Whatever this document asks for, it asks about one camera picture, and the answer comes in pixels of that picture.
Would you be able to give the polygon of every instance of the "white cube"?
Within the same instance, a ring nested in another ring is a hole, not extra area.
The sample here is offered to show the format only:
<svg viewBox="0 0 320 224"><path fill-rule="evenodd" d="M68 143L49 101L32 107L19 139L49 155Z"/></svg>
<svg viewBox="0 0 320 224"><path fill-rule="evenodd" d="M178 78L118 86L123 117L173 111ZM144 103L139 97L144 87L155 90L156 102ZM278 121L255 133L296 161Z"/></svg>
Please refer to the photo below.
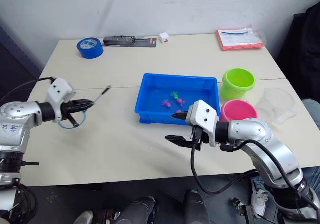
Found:
<svg viewBox="0 0 320 224"><path fill-rule="evenodd" d="M168 43L170 36L167 33L161 33L161 34L159 34L159 39L160 39L161 43Z"/></svg>

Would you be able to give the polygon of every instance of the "blue loop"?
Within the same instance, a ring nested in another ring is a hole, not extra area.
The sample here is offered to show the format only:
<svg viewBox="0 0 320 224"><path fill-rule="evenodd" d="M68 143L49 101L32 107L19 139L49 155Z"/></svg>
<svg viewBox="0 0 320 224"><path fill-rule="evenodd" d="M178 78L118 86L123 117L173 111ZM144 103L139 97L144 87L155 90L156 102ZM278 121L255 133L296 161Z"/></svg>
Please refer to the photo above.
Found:
<svg viewBox="0 0 320 224"><path fill-rule="evenodd" d="M87 119L87 114L86 114L86 111L82 111L83 112L83 120L79 123L79 126L85 122L85 120ZM72 128L77 128L77 127L66 127L64 125L61 124L61 122L58 122L59 126L62 127L62 128L65 128L65 129L72 129Z"/></svg>
<svg viewBox="0 0 320 224"><path fill-rule="evenodd" d="M83 58L97 58L104 52L102 44L97 38L85 38L76 47Z"/></svg>

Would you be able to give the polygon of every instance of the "black cable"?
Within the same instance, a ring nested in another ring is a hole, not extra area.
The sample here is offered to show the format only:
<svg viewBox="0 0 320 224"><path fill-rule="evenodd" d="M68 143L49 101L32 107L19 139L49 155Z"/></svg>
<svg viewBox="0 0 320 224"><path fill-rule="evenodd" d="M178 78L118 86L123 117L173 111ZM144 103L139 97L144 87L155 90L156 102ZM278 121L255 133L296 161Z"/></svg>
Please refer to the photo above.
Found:
<svg viewBox="0 0 320 224"><path fill-rule="evenodd" d="M303 218L297 198L295 198L295 205L298 207L297 210L300 218Z"/></svg>
<svg viewBox="0 0 320 224"><path fill-rule="evenodd" d="M285 170L283 169L283 167L281 166L280 162L278 161L278 159L272 154L272 152L270 152L270 150L268 148L266 148L264 145L262 145L260 142L253 140L253 139L247 139L245 140L243 143L241 143L241 145L239 145L239 147L241 146L241 148L246 145L247 143L254 143L256 144L259 148L261 148L270 158L271 160L274 162L274 164L276 165L276 167L279 169L280 173L282 174L283 179L285 180L285 182L287 183L287 185L289 187L291 187L292 189L294 189L297 193L299 192L297 188L295 188L295 186L290 182Z"/></svg>
<svg viewBox="0 0 320 224"><path fill-rule="evenodd" d="M243 148L244 145L247 144L246 141L247 141L247 140L245 140L243 143L241 143L241 144L240 144L239 146L237 146L236 148L233 148L233 150L234 150L234 151L237 151L237 150L240 150L241 148Z"/></svg>
<svg viewBox="0 0 320 224"><path fill-rule="evenodd" d="M32 80L32 81L29 81L29 82L26 82L26 83L23 83L21 85L19 85L18 87L12 89L9 93L7 93L5 96L3 96L1 99L0 99L0 102L4 101L8 96L10 96L13 92L17 91L18 89L20 89L21 87L23 86L26 86L28 84L31 84L31 83L36 83L36 82L39 82L39 81L43 81L43 80L48 80L50 79L51 80L51 83L53 83L55 81L55 78L53 77L46 77L46 78L40 78L40 79L37 79L37 80Z"/></svg>
<svg viewBox="0 0 320 224"><path fill-rule="evenodd" d="M195 178L196 183L199 185L199 187L207 194L209 195L214 195L214 194L219 194L222 193L223 191L225 191L226 189L228 189L229 187L231 187L231 185L233 185L234 183L238 182L239 180L243 179L244 177L257 173L256 169L251 169L249 171L246 171L240 175L238 175L236 178L234 178L231 182L229 182L227 185L225 185L224 187L222 187L221 189L217 190L217 191L210 191L207 188L204 187L203 183L201 182L196 169L195 169L195 150L196 150L196 145L197 143L194 142L192 144L192 150L191 150L191 170L193 173L193 176Z"/></svg>
<svg viewBox="0 0 320 224"><path fill-rule="evenodd" d="M24 188L21 186L21 184L18 185L18 188L20 189L20 191L22 192L22 194L23 194L23 196L24 196L24 199L26 200L27 213L25 214L24 222L23 222L23 224L26 224L26 223L28 223L27 220L29 219L30 212L31 212L31 202L30 202L29 197L28 197L27 194L26 194L26 191L25 191Z"/></svg>
<svg viewBox="0 0 320 224"><path fill-rule="evenodd" d="M20 183L19 185L20 187L22 187L25 191L27 191L33 198L33 201L34 201L34 208L31 212L31 215L29 216L28 219L26 219L25 223L28 223L32 218L35 217L35 215L37 214L37 210L38 210L38 200L37 200L37 197L35 195L35 193L33 191L31 191L26 185Z"/></svg>
<svg viewBox="0 0 320 224"><path fill-rule="evenodd" d="M260 215L260 214L258 214L261 218L263 218L263 219L265 219L266 221L268 221L268 222L271 222L271 223L273 223L273 224L279 224L279 223L276 223L276 222L274 222L274 221L271 221L270 219L268 219L268 218L266 218L265 216L262 216L262 215Z"/></svg>
<svg viewBox="0 0 320 224"><path fill-rule="evenodd" d="M20 201L19 203L15 204L11 209L9 210L3 210L3 212L0 214L0 218L3 217L4 214L9 214L13 209L15 209L16 207L20 206L21 203L24 201L25 199L23 199L22 201Z"/></svg>

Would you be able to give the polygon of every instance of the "green toy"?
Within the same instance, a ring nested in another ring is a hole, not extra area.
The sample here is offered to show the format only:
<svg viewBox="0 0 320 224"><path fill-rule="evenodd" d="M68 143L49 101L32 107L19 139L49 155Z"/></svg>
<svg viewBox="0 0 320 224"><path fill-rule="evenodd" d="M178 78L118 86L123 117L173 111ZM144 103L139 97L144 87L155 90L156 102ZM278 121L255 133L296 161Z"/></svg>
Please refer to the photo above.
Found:
<svg viewBox="0 0 320 224"><path fill-rule="evenodd" d="M179 98L178 92L172 92L171 96L173 96L174 99L178 99Z"/></svg>

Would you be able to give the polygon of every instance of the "white table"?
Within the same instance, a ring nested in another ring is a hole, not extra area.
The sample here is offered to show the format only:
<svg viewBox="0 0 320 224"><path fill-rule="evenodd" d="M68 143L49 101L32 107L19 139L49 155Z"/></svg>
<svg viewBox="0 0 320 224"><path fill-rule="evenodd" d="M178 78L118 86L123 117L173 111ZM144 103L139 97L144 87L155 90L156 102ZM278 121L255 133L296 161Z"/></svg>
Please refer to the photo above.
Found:
<svg viewBox="0 0 320 224"><path fill-rule="evenodd" d="M57 76L75 89L140 87L145 73L216 77L242 67L257 80L285 78L266 48L223 52L215 34L172 36L156 48L104 47L102 56L82 58L79 40L58 43L41 77Z"/></svg>
<svg viewBox="0 0 320 224"><path fill-rule="evenodd" d="M302 166L320 165L320 132L286 79L257 81L244 99L255 105L263 90L272 87L288 91L295 99L297 112L282 126L272 126L274 134L293 150ZM37 85L30 100L44 101L46 88ZM75 98L95 99L102 90L77 90ZM86 122L76 129L65 130L52 122L32 129L24 159L39 161L40 166L23 167L23 183L64 185L192 175L191 150L165 139L168 134L189 138L191 127L139 123L134 112L138 92L138 87L111 89L88 110ZM196 152L195 165L199 175L254 168L245 152L227 153L206 144Z"/></svg>

